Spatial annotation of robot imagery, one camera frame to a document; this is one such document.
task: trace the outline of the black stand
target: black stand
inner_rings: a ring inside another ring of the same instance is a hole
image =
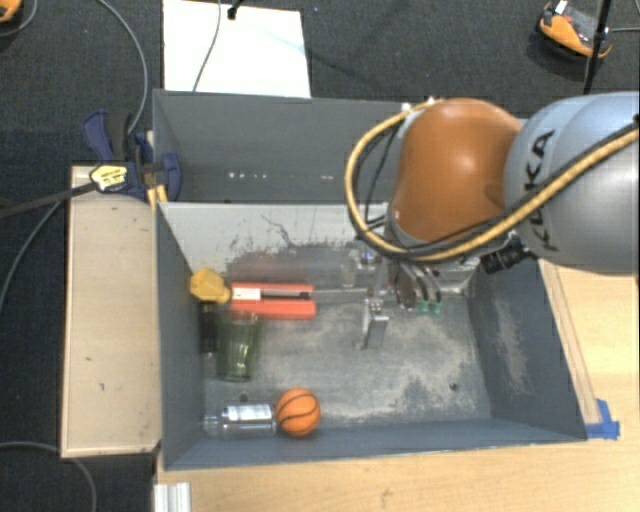
[[[235,20],[236,19],[236,13],[238,12],[238,9],[240,8],[240,4],[244,2],[244,0],[235,0],[235,2],[233,2],[233,4],[231,5],[231,7],[229,7],[229,9],[227,10],[227,18],[230,20]]]
[[[610,7],[611,0],[602,0],[602,4],[600,5],[600,14],[598,15],[598,25],[596,27],[596,32],[593,35],[593,52],[587,61],[587,73],[584,79],[584,90],[582,91],[582,94],[589,94],[591,92],[591,84],[593,83],[593,77],[596,74],[596,65],[598,64],[600,46],[605,38],[605,29],[607,28],[607,18],[609,17]]]

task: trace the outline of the orange basketball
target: orange basketball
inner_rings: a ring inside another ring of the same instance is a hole
[[[308,389],[289,389],[276,404],[276,419],[287,434],[304,436],[320,421],[320,403]]]

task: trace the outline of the glass bottle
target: glass bottle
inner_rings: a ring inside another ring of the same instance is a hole
[[[273,408],[266,402],[225,402],[214,414],[205,414],[203,428],[209,437],[252,439],[275,435]]]

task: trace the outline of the wooden board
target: wooden board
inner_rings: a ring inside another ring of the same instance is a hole
[[[73,186],[91,168],[73,169]],[[152,451],[160,392],[152,216],[148,205],[92,192],[69,209],[60,451]]]

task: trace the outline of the black carpet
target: black carpet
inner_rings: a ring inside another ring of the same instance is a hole
[[[246,5],[302,11],[315,97],[472,96],[528,117],[556,99],[580,95],[584,78],[583,62],[555,56],[533,34],[544,3],[248,0]],[[597,11],[595,0],[574,5]],[[151,84],[160,87],[161,1],[113,0],[113,6],[137,34]],[[640,25],[632,0],[613,3],[609,25]],[[593,93],[638,88],[640,36],[613,37]],[[66,188],[71,163],[93,157],[80,135],[82,119],[102,107],[135,112],[141,92],[135,48],[104,7],[94,0],[44,2],[31,26],[0,38],[0,198],[21,202]],[[149,103],[139,126],[151,127]],[[0,282],[45,212],[0,220]],[[1,312],[0,442],[58,444],[65,222],[60,209],[35,239]],[[98,510],[149,508],[150,456],[96,458],[87,466],[96,481]],[[72,465],[35,450],[0,450],[3,512],[89,510],[89,496]]]

